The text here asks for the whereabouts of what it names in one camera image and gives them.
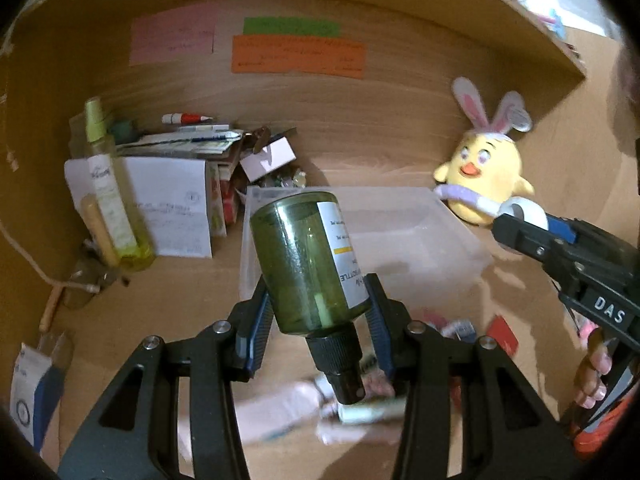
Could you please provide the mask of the person's right hand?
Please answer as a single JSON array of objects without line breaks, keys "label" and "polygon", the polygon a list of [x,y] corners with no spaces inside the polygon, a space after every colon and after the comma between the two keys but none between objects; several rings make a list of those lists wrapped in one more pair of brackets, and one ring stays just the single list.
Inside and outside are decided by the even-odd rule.
[{"label": "person's right hand", "polygon": [[602,328],[594,330],[588,338],[587,354],[574,376],[574,401],[580,408],[590,410],[606,396],[602,378],[612,368],[612,359],[604,342]]}]

